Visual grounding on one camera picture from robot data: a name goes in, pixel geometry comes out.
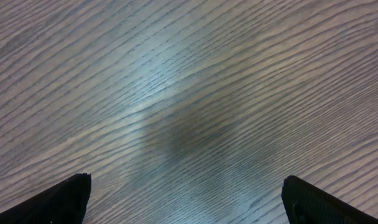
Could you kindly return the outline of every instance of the textured black plastic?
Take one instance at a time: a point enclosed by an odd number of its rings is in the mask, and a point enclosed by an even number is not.
[[[291,224],[378,224],[378,219],[295,176],[285,179],[282,199]]]
[[[81,224],[91,176],[76,174],[0,214],[0,224]]]

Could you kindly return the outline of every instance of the wood grain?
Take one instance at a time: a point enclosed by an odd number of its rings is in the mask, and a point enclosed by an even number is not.
[[[378,1],[0,1],[0,212],[77,172],[90,224],[378,218]]]

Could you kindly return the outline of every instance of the wooden surface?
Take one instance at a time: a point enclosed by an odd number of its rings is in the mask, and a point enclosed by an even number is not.
[[[78,172],[87,224],[378,218],[378,1],[0,0],[0,212]]]

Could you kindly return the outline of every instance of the black object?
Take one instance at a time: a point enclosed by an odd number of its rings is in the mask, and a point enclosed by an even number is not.
[[[378,219],[295,176],[284,180],[282,199],[290,224],[378,224]]]
[[[91,176],[76,174],[0,214],[0,224],[81,224]]]

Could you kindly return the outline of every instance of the wooden table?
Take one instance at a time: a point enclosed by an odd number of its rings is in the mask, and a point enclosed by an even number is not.
[[[0,212],[78,172],[87,224],[378,218],[378,1],[0,0]]]

